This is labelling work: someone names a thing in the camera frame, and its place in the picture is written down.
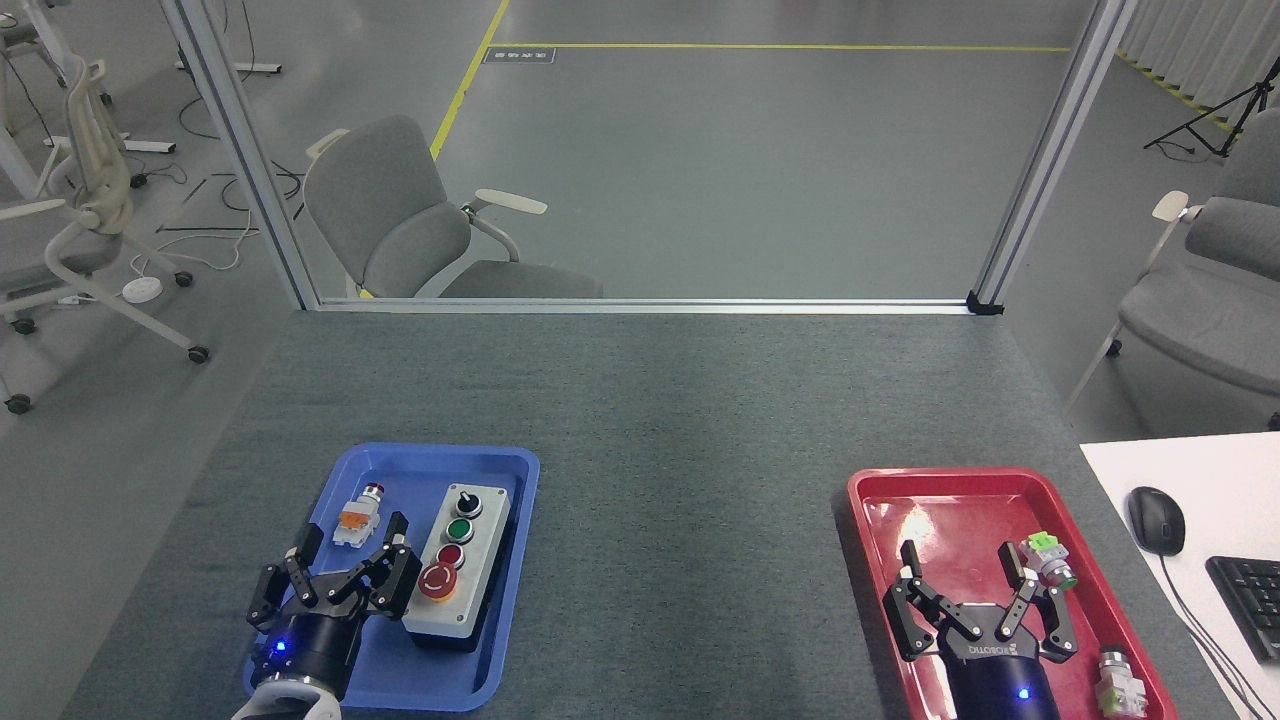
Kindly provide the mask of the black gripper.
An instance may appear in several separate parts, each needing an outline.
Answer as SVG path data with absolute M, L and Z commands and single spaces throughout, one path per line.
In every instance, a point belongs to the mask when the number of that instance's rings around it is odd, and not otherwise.
M 938 651 L 959 719 L 1060 719 L 1061 714 L 1041 659 L 1065 664 L 1079 650 L 1065 592 L 1046 585 L 1020 560 L 1014 543 L 1002 543 L 998 557 L 1009 587 L 1007 607 L 955 603 L 929 585 L 914 539 L 899 550 L 902 562 L 882 607 L 893 644 L 905 662 L 914 662 L 938 637 Z M 1021 621 L 1034 606 L 1044 637 L 1038 641 Z M 924 618 L 938 635 L 920 626 Z
M 262 566 L 247 610 L 247 623 L 265 635 L 252 652 L 251 688 L 307 678 L 337 700 L 346 697 L 369 610 L 398 620 L 417 589 L 422 561 L 408 528 L 404 514 L 393 512 L 379 551 L 346 573 L 323 575 L 319 603 L 308 571 L 324 541 L 315 523 L 301 528 L 280 562 Z M 293 598 L 282 607 L 288 588 Z

